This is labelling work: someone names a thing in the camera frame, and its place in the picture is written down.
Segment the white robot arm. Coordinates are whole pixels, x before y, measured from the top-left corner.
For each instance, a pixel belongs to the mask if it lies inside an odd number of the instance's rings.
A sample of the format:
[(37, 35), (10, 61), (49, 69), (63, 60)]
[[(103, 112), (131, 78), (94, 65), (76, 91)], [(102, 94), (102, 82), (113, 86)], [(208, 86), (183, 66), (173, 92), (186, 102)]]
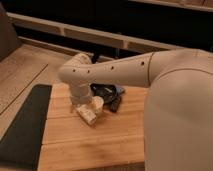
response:
[(89, 85), (144, 87), (146, 171), (213, 171), (213, 53), (158, 51), (93, 64), (83, 54), (59, 69), (75, 104), (91, 101)]

